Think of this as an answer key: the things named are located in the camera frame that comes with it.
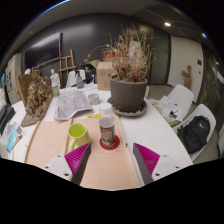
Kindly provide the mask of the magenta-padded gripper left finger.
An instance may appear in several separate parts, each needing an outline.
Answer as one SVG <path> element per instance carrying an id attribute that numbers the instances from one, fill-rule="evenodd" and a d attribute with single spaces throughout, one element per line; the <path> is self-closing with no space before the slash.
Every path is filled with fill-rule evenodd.
<path id="1" fill-rule="evenodd" d="M 66 155 L 56 155 L 43 166 L 43 169 L 79 185 L 82 181 L 90 154 L 91 144 L 87 143 Z"/>

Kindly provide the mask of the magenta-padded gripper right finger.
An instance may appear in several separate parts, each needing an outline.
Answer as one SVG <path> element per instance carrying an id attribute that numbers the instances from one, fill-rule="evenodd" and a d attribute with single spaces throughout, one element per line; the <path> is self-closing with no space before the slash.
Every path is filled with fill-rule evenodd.
<path id="1" fill-rule="evenodd" d="M 157 154 L 138 143 L 133 144 L 133 154 L 143 185 L 150 184 L 182 169 L 169 155 Z"/>

